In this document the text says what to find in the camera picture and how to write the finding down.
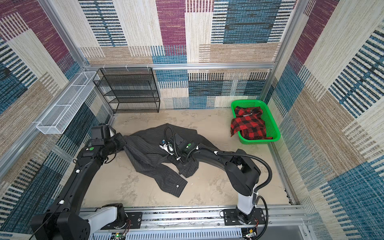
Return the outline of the dark grey striped shirt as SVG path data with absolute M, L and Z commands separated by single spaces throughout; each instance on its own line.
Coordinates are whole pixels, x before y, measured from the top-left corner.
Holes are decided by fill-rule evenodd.
M 188 183 L 183 177 L 192 176 L 199 168 L 199 163 L 192 162 L 192 158 L 189 158 L 189 163 L 182 164 L 160 148 L 167 127 L 184 140 L 216 148 L 208 139 L 198 134 L 197 130 L 163 124 L 123 136 L 126 141 L 124 151 L 138 173 L 153 178 L 162 191 L 178 198 Z

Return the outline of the green plastic basket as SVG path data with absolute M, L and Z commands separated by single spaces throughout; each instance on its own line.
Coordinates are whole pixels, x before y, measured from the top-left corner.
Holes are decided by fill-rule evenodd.
M 266 133 L 267 137 L 271 139 L 266 140 L 247 140 L 245 139 L 240 133 L 237 133 L 239 140 L 244 145 L 264 145 L 269 144 L 272 142 L 277 142 L 281 138 L 280 130 L 276 124 L 276 121 L 267 106 L 266 103 L 264 103 L 261 100 L 256 99 L 242 99 L 242 100 L 235 100 L 231 103 L 231 109 L 233 116 L 235 117 L 235 108 L 241 107 L 241 108 L 252 108 L 252 107 L 260 107 L 263 110 L 263 114 L 261 116 L 262 120 L 265 121 L 266 124 Z

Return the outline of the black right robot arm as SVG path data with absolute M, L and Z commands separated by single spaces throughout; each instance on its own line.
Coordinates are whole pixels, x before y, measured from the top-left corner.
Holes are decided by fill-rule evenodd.
M 256 209 L 256 205 L 259 199 L 258 191 L 272 180 L 273 172 L 268 163 L 243 150 L 223 152 L 202 143 L 188 142 L 178 134 L 171 137 L 170 145 L 176 160 L 183 165 L 204 162 L 226 172 L 232 187 L 238 193 L 235 210 L 232 213 L 224 213 L 232 225 L 253 224 L 257 214 L 262 216 L 261 223 L 266 221 L 266 216 Z

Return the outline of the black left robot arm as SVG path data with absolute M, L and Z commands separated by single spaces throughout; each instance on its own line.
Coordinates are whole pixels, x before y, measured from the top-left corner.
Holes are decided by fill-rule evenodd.
M 109 204 L 87 218 L 80 217 L 88 188 L 108 157 L 121 151 L 126 142 L 122 134 L 109 125 L 92 128 L 92 138 L 81 149 L 67 183 L 45 213 L 31 220 L 33 237 L 38 240 L 87 240 L 105 226 L 122 228 L 128 217 L 122 204 Z

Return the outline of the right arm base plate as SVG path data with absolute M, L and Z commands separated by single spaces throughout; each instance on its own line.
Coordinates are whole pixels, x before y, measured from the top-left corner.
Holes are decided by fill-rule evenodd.
M 266 215 L 261 208 L 253 208 L 248 215 L 238 209 L 224 209 L 222 210 L 222 215 L 226 226 L 264 225 L 266 223 Z

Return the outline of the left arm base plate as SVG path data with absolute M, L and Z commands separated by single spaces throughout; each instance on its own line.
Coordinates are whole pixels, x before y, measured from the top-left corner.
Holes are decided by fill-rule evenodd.
M 116 220 L 106 226 L 102 227 L 101 230 L 128 230 L 128 229 L 139 229 L 142 224 L 142 212 L 126 212 L 125 217 L 122 220 Z

